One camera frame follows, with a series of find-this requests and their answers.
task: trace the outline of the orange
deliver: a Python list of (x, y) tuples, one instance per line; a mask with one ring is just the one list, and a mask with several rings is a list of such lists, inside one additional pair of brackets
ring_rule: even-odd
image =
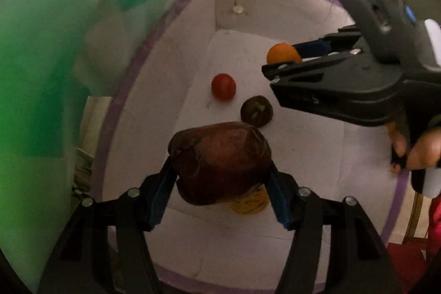
[(267, 64), (277, 64), (286, 61), (295, 61), (296, 63), (301, 63), (302, 57), (292, 45), (285, 42), (274, 45), (266, 55)]

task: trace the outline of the purple edge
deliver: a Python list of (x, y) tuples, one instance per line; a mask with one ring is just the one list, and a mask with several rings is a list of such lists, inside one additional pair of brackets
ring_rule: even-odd
[[(343, 7), (338, 0), (327, 0), (331, 4)], [(100, 137), (98, 140), (98, 146), (96, 148), (93, 176), (91, 180), (91, 195), (97, 201), (102, 201), (103, 187), (104, 187), (104, 173), (107, 164), (107, 157), (109, 156), (110, 147), (113, 140), (113, 135), (118, 125), (121, 112), (124, 108), (127, 97), (130, 90), (139, 74), (139, 71), (146, 61), (150, 51), (153, 49), (156, 41), (165, 33), (169, 24), (175, 20), (176, 17), (182, 13), (191, 0), (177, 0), (169, 11), (167, 11), (159, 20), (158, 25), (151, 30), (146, 40), (136, 51), (135, 56), (132, 59), (126, 74), (121, 81), (121, 84), (116, 92), (116, 95), (112, 99), (109, 110), (107, 111), (104, 123), (101, 129)], [(381, 232), (381, 239), (383, 243), (387, 243), (389, 236), (395, 226), (398, 214), (400, 212), (401, 205), (403, 203), (404, 194), (406, 191), (407, 179), (409, 172), (402, 170), (398, 175), (396, 183), (395, 193), (392, 200), (391, 209), (389, 211), (386, 223)], [(116, 247), (116, 233), (113, 229), (109, 231), (109, 243)], [(192, 293), (204, 293), (210, 292), (210, 294), (273, 294), (274, 290), (261, 290), (261, 289), (239, 289), (224, 287), (217, 284), (210, 284), (201, 282), (195, 279), (187, 278), (186, 276), (175, 273), (162, 266), (155, 265), (158, 277), (167, 284), (170, 284), (178, 289), (192, 292)], [(325, 284), (316, 284), (314, 292), (318, 293), (325, 289)]]

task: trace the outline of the brown fruit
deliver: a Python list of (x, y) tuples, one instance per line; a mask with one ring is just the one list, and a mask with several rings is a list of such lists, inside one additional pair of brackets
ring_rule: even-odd
[(271, 149), (255, 127), (225, 122), (180, 131), (168, 144), (182, 198), (194, 205), (233, 201), (264, 181)]

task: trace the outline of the human hand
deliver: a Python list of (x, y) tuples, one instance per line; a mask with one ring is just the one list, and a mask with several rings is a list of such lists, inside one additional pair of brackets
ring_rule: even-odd
[[(387, 125), (389, 138), (398, 156), (402, 157), (407, 153), (406, 138), (397, 130), (396, 123), (390, 122)], [(406, 167), (409, 170), (419, 170), (435, 166), (441, 158), (441, 127), (424, 132), (415, 146), (407, 153)], [(391, 172), (399, 173), (401, 166), (391, 164)]]

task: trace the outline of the kiwi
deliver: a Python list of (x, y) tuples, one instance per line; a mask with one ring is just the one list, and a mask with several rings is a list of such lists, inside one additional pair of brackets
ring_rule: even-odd
[(249, 98), (240, 108), (240, 119), (254, 127), (262, 127), (273, 118), (273, 107), (267, 98), (258, 95)]

